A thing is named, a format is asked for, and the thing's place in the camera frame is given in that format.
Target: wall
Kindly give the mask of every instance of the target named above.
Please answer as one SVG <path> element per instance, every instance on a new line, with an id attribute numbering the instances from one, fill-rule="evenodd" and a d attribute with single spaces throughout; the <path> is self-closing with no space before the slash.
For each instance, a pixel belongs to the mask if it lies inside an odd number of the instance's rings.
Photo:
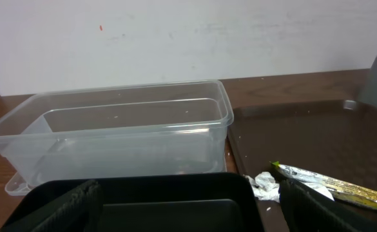
<path id="1" fill-rule="evenodd" d="M 1 95 L 368 68 L 376 54 L 377 0 L 0 0 Z"/>

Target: clear plastic container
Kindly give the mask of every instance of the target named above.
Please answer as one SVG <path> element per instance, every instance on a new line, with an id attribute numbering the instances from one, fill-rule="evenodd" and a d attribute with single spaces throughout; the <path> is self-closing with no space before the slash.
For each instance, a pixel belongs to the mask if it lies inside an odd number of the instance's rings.
<path id="1" fill-rule="evenodd" d="M 0 119 L 0 154 L 33 187 L 225 171 L 232 122 L 220 81 L 42 93 Z"/>

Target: wooden table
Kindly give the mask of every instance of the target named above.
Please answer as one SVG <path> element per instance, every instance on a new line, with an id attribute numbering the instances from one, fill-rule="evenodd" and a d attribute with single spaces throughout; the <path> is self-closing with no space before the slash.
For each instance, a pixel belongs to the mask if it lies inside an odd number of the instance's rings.
<path id="1" fill-rule="evenodd" d="M 252 77 L 223 80 L 233 108 L 285 102 L 307 102 L 321 100 L 354 99 L 364 84 L 368 70 L 281 75 L 273 77 Z M 0 98 L 0 117 L 30 95 Z M 226 142 L 227 170 L 237 172 L 231 148 Z M 23 197 L 11 197 L 5 191 L 5 184 L 15 174 L 15 169 L 0 156 L 0 227 L 10 216 Z M 265 209 L 265 202 L 258 207 Z M 275 225 L 265 225 L 267 231 L 276 231 Z"/>

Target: crumpled paper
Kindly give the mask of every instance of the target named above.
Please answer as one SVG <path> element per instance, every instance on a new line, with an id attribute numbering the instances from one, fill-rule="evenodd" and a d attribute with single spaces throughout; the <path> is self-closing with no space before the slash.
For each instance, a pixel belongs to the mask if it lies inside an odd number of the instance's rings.
<path id="1" fill-rule="evenodd" d="M 274 200 L 280 203 L 280 194 L 278 193 L 280 185 L 276 183 L 276 180 L 271 176 L 270 172 L 263 171 L 254 179 L 246 175 L 246 178 L 253 188 L 254 196 L 258 197 L 259 200 Z M 303 184 L 316 190 L 327 198 L 334 200 L 333 196 L 325 186 L 318 183 L 303 182 Z"/>

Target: crumpled tissue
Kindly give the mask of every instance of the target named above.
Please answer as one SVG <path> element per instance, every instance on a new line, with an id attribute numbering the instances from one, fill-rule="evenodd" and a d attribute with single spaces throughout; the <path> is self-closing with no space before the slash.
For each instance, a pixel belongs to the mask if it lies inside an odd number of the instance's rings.
<path id="1" fill-rule="evenodd" d="M 271 176 L 270 172 L 263 171 L 254 179 L 246 175 L 246 178 L 253 188 L 254 196 L 258 197 L 259 200 L 274 200 L 280 203 L 280 194 L 278 193 L 280 185 L 276 183 L 276 180 Z M 325 186 L 310 182 L 303 182 L 303 184 L 316 190 L 327 198 L 334 200 L 333 196 Z"/>

